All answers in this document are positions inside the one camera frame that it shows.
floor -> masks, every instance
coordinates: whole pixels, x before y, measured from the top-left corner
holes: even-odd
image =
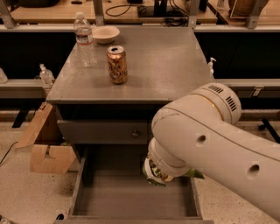
[[[6,151],[25,131],[27,120],[18,129],[0,116],[0,161]],[[257,124],[241,122],[240,126],[259,131]],[[18,224],[51,224],[58,214],[67,216],[74,191],[76,171],[64,175],[40,174],[29,171],[31,147],[15,150],[0,164],[0,214]],[[246,200],[212,179],[196,179],[199,203],[205,220],[215,224],[277,224]]]

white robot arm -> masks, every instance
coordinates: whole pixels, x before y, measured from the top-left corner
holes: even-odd
[[[219,83],[165,105],[152,121],[149,182],[164,186],[192,167],[280,221],[280,144],[236,128],[240,116],[238,97]]]

cardboard box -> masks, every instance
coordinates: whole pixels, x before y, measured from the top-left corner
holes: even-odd
[[[63,174],[77,159],[72,146],[60,145],[61,142],[55,109],[43,102],[15,148],[32,145],[31,172]]]

bottle label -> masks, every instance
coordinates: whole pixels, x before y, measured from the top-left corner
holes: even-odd
[[[91,42],[93,42],[93,36],[92,35],[81,35],[81,34],[77,34],[76,35],[76,40],[78,44],[81,45],[88,45]]]

wooden table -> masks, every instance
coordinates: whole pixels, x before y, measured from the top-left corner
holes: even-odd
[[[245,25],[246,18],[231,18],[228,13],[228,5],[225,8],[217,7],[219,0],[208,0],[208,7],[216,16],[227,25]],[[269,0],[262,10],[258,21],[259,25],[280,25],[280,1]]]
[[[48,8],[24,8],[19,7],[11,15],[20,24],[69,24],[75,20],[75,13],[83,11],[85,17],[91,22],[95,22],[95,9],[92,1],[83,1],[83,4],[71,4],[72,0],[60,0],[55,6]],[[184,0],[176,0],[175,3],[185,9]],[[162,17],[138,17],[137,7],[132,6],[124,15],[111,17],[105,14],[106,9],[117,5],[129,5],[126,0],[112,0],[103,3],[104,19],[107,24],[154,24],[162,23]],[[143,0],[142,5],[153,5],[153,0]],[[127,7],[116,8],[110,14],[124,12]],[[199,11],[198,24],[216,24],[217,17],[207,8],[206,12]]]

